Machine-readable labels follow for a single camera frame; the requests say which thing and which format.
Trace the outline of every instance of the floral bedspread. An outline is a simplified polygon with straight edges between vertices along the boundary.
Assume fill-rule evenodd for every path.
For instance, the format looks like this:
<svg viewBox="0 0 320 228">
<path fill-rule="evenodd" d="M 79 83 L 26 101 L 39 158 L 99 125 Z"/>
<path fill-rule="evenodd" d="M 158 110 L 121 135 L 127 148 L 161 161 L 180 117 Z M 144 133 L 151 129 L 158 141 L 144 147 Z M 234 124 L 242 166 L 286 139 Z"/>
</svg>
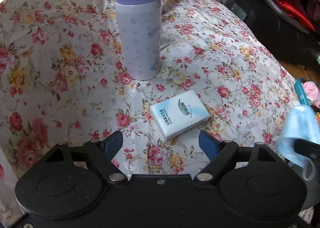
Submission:
<svg viewBox="0 0 320 228">
<path fill-rule="evenodd" d="M 57 142 L 79 146 L 113 131 L 113 163 L 132 173 L 194 176 L 208 158 L 201 129 L 276 149 L 298 104 L 294 79 L 239 18 L 213 0 L 163 0 L 161 71 L 128 75 L 114 0 L 5 0 L 0 4 L 0 222 L 21 212 L 17 180 Z M 211 114 L 164 142 L 152 104 L 193 89 Z"/>
</svg>

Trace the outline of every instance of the pillow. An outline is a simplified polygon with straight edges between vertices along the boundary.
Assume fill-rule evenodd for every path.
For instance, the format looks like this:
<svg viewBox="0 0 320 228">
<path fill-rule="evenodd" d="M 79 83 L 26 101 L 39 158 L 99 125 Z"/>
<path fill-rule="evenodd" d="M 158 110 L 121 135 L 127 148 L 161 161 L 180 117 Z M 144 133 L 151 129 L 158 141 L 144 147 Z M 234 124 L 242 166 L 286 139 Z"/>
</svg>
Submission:
<svg viewBox="0 0 320 228">
<path fill-rule="evenodd" d="M 290 25 L 292 25 L 296 29 L 298 29 L 306 34 L 309 34 L 309 31 L 305 27 L 303 27 L 300 22 L 298 22 L 295 18 L 290 17 L 289 14 L 286 11 L 279 8 L 279 6 L 276 5 L 273 0 L 264 0 L 264 1 L 274 11 L 274 13 L 277 16 L 279 16 L 281 19 L 285 20 L 287 23 L 289 23 Z"/>
<path fill-rule="evenodd" d="M 296 18 L 306 28 L 316 31 L 313 24 L 308 19 L 305 11 L 293 0 L 273 0 L 281 9 L 285 10 L 289 16 Z"/>
</svg>

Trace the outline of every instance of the pink cloth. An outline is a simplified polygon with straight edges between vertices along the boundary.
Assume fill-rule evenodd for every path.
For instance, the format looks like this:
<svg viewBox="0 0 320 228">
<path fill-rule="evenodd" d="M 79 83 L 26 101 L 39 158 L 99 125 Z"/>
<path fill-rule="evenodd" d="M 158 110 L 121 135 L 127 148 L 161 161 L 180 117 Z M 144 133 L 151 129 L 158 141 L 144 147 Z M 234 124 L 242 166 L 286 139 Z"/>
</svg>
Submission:
<svg viewBox="0 0 320 228">
<path fill-rule="evenodd" d="M 303 83 L 302 86 L 306 95 L 312 100 L 312 104 L 320 108 L 320 92 L 317 85 L 312 81 L 308 81 Z"/>
</svg>

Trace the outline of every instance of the white bottle body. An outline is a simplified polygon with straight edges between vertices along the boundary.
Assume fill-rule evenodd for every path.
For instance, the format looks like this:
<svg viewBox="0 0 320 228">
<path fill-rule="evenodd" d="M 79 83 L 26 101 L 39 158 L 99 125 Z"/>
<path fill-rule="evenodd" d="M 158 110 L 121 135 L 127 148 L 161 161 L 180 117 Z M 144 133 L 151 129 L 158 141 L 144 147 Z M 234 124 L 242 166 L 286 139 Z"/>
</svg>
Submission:
<svg viewBox="0 0 320 228">
<path fill-rule="evenodd" d="M 122 54 L 132 78 L 149 80 L 160 70 L 161 1 L 138 5 L 116 2 Z"/>
</svg>

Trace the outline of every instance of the red fabric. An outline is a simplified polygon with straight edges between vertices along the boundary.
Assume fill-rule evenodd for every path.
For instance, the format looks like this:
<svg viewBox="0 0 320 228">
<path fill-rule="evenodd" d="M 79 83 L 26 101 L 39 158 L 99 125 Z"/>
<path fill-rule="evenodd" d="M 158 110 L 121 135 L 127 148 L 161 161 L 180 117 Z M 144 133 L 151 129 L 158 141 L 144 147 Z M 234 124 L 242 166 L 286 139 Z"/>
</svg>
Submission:
<svg viewBox="0 0 320 228">
<path fill-rule="evenodd" d="M 316 31 L 313 24 L 308 19 L 305 11 L 300 8 L 293 0 L 273 0 L 279 7 L 285 10 L 290 16 L 295 17 L 306 28 Z"/>
</svg>

